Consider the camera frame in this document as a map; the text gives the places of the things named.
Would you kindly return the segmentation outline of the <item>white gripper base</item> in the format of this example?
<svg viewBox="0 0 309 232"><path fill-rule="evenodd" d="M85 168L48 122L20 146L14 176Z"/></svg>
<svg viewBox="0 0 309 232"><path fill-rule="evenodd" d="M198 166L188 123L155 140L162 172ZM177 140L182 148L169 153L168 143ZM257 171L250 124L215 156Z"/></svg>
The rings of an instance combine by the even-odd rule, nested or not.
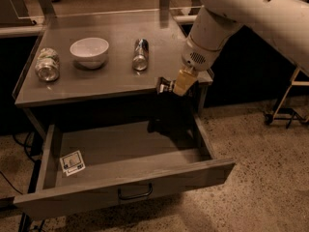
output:
<svg viewBox="0 0 309 232"><path fill-rule="evenodd" d="M209 40L200 39L197 43L189 36L183 47L183 62L198 72L206 71L213 65L221 49L221 41L215 38Z"/></svg>

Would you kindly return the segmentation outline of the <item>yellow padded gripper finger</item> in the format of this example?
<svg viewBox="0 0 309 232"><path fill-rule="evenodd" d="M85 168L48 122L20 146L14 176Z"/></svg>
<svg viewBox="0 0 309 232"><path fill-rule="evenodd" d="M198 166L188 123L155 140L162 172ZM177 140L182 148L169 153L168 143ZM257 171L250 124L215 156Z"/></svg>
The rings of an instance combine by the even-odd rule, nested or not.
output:
<svg viewBox="0 0 309 232"><path fill-rule="evenodd" d="M184 96L191 86L197 81L198 72L193 67L182 67L175 81L173 92Z"/></svg>

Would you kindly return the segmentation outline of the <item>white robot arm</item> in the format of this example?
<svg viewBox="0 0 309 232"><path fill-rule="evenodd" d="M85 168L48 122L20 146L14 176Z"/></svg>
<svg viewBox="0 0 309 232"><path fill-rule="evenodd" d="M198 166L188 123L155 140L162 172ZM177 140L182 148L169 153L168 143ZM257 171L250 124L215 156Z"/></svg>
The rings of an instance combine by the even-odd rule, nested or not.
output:
<svg viewBox="0 0 309 232"><path fill-rule="evenodd" d="M183 96L211 68L243 25L289 61L309 72L309 4L301 0L200 0L202 7L183 47L173 92Z"/></svg>

